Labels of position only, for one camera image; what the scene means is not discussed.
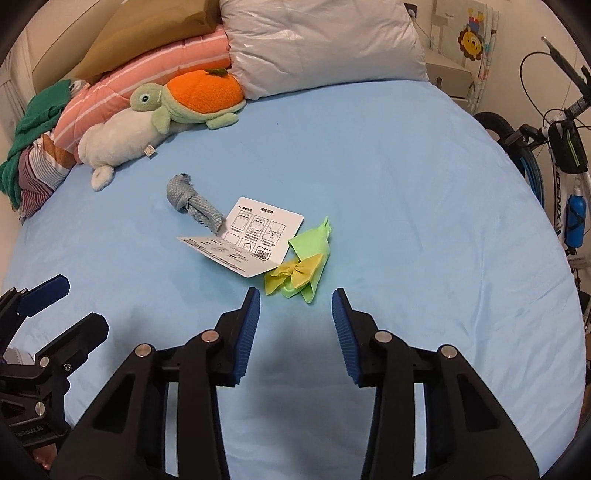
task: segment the power outlet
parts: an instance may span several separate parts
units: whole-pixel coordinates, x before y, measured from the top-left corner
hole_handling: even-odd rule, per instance
[[[412,10],[414,12],[414,18],[418,18],[416,5],[405,3],[404,6],[407,8],[407,12]]]

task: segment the pink striped pillow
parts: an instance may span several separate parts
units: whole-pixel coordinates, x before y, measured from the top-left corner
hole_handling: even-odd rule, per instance
[[[129,107],[129,98],[143,83],[164,85],[187,72],[230,66],[228,38],[222,26],[202,37],[180,40],[156,48],[84,87],[62,113],[54,130],[54,144],[77,155],[82,135]]]

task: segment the instruction card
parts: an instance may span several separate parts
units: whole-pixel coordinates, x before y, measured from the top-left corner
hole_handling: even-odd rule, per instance
[[[273,205],[241,197],[217,236],[178,239],[243,277],[273,270],[283,262],[304,217]]]

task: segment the blue water bottle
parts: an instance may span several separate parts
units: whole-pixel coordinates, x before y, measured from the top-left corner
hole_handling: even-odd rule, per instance
[[[581,191],[579,179],[574,181],[574,193],[569,198],[569,207],[566,212],[566,231],[564,243],[570,248],[581,248],[585,235],[585,219],[587,204]]]

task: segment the turtle plush toy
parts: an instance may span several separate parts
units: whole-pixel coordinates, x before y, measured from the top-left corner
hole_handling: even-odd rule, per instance
[[[196,70],[170,80],[166,85],[145,83],[130,99],[136,111],[154,111],[152,123],[165,135],[170,122],[206,124],[211,130],[238,121],[235,112],[246,105],[242,88],[226,69]]]

